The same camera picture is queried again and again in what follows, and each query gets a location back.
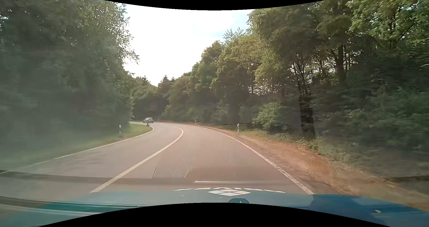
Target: silver car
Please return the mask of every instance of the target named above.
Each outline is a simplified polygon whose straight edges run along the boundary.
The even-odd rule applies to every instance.
[[[152,117],[147,117],[143,120],[143,123],[153,123],[153,122],[154,122],[154,120]]]

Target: blue car hood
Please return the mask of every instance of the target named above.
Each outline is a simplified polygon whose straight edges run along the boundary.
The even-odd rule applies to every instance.
[[[200,187],[159,191],[103,191],[66,202],[39,202],[36,206],[22,208],[20,212],[4,218],[0,221],[0,226],[38,226],[128,208],[198,202],[235,202],[302,208],[388,226],[426,227],[429,223],[428,212],[365,197],[287,194],[252,188]]]

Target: cloud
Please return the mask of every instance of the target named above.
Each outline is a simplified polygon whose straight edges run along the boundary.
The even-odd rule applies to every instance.
[[[200,60],[203,49],[228,29],[245,28],[251,10],[196,11],[127,5],[132,48],[140,63],[124,67],[156,85],[164,75],[180,77]]]

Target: road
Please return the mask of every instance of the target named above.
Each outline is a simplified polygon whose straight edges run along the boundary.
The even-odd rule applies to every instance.
[[[151,124],[153,131],[129,140],[20,167],[0,174],[2,196],[68,201],[100,191],[178,189],[241,185],[311,194],[303,184],[244,144],[203,127]],[[203,181],[225,180],[226,183]]]

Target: forest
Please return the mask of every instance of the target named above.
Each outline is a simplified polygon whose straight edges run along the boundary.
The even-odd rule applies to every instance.
[[[157,85],[124,70],[139,61],[125,12],[104,0],[0,0],[0,138],[153,117],[429,146],[429,0],[256,9],[248,29]]]

